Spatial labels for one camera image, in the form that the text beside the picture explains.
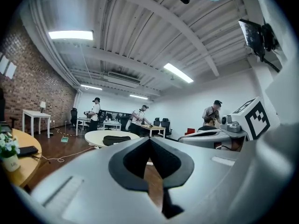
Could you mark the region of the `round yellow table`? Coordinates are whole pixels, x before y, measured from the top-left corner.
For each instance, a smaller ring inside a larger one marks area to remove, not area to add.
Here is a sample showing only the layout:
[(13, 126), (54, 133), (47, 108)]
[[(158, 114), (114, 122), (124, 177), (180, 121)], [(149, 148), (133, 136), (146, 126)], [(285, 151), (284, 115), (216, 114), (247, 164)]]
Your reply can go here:
[(36, 157), (19, 158), (20, 167), (14, 172), (8, 172), (4, 169), (10, 183), (24, 188), (35, 175), (40, 166), (42, 147), (36, 138), (23, 131), (13, 129), (13, 136), (16, 136), (20, 147), (35, 146), (38, 150), (38, 154), (35, 155)]

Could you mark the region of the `white side table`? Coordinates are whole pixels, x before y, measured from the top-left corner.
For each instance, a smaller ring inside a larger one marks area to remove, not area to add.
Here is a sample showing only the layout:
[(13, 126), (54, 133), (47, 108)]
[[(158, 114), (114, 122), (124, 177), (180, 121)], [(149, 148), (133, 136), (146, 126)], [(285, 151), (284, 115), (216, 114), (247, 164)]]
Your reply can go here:
[(38, 134), (41, 134), (41, 119), (47, 119), (47, 138), (50, 138), (50, 118), (49, 114), (45, 114), (38, 111), (22, 110), (22, 131), (25, 132), (25, 116), (30, 117), (30, 131), (31, 136), (34, 137), (34, 118), (39, 118)]

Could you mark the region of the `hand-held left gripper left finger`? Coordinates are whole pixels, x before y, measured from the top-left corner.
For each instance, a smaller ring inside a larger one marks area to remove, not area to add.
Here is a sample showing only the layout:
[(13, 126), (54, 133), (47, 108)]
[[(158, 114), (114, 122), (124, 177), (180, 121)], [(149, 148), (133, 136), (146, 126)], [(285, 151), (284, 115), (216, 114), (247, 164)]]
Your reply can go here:
[(40, 181), (31, 197), (52, 216), (71, 224), (165, 224), (146, 192), (123, 188), (108, 170), (115, 153), (139, 141), (81, 154)]

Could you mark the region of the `round white table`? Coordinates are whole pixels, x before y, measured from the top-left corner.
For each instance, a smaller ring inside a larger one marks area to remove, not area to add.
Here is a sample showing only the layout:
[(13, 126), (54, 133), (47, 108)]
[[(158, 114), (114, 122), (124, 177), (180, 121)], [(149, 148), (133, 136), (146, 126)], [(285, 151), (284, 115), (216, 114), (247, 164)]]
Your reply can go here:
[(139, 136), (130, 132), (124, 131), (114, 131), (114, 130), (97, 130), (91, 131), (85, 134), (85, 140), (90, 144), (90, 146), (97, 146), (100, 148), (107, 147), (103, 143), (103, 139), (105, 136), (129, 136), (132, 140), (138, 139)]

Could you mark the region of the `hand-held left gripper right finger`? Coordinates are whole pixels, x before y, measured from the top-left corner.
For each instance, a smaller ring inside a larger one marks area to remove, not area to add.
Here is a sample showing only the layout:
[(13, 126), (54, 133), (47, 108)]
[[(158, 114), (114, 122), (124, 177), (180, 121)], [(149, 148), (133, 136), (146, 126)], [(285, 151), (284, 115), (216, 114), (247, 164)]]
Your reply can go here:
[(149, 141), (164, 188), (162, 213), (150, 214), (149, 224), (228, 224), (243, 179), (243, 152)]

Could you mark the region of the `white flower pot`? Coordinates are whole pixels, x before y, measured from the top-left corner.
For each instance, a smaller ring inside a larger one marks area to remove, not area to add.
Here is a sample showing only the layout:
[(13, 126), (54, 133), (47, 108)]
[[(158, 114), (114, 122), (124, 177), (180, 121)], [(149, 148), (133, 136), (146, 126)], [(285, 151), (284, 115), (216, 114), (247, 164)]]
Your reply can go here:
[(20, 167), (18, 154), (19, 143), (11, 133), (0, 133), (0, 159), (8, 172), (14, 172)]

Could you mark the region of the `white wall papers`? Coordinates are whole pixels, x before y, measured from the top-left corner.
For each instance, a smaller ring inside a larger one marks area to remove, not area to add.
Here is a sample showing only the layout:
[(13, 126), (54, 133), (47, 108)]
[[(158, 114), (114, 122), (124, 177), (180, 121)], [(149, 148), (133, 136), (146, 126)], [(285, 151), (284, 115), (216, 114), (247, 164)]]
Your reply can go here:
[(4, 54), (0, 52), (0, 74), (13, 79), (16, 71), (16, 65), (9, 61)]

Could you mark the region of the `wood-top white desk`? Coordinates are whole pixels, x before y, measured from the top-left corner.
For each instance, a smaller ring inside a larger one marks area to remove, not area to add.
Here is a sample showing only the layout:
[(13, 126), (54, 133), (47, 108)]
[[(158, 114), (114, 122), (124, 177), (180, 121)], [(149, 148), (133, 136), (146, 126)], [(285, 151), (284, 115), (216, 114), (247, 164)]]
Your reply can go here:
[(150, 126), (150, 125), (141, 125), (141, 128), (149, 130), (149, 137), (152, 137), (153, 131), (159, 131), (159, 135), (162, 135), (163, 138), (165, 138), (166, 135), (166, 128), (165, 127), (161, 127), (161, 126)]

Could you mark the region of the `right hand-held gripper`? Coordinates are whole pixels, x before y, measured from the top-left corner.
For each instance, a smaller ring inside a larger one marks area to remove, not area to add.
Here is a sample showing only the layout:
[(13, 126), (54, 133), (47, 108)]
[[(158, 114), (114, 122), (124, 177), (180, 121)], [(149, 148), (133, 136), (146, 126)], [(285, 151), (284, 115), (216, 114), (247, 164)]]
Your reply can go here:
[(261, 99), (256, 97), (224, 115), (220, 129), (199, 130), (180, 137), (178, 142), (204, 148), (233, 149), (233, 139), (246, 136), (248, 140), (257, 140), (270, 126)]

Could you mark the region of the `ceiling air conditioner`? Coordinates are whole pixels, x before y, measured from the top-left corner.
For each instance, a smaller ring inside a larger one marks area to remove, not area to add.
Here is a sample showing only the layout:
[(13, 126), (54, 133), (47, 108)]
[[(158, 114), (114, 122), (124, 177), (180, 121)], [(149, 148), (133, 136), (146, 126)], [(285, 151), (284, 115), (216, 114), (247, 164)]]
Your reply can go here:
[(130, 88), (136, 88), (140, 85), (140, 80), (117, 72), (112, 72), (112, 71), (108, 72), (108, 74), (103, 78), (110, 83), (130, 87)]

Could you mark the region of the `black Puma waist bag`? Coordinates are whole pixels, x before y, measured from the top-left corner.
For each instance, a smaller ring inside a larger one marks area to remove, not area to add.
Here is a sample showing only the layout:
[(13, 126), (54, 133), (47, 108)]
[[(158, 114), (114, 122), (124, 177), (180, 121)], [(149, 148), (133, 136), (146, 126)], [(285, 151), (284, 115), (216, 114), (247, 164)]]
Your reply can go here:
[(112, 146), (117, 143), (121, 143), (124, 141), (131, 140), (129, 136), (112, 136), (112, 135), (107, 135), (103, 138), (102, 142), (105, 146)]

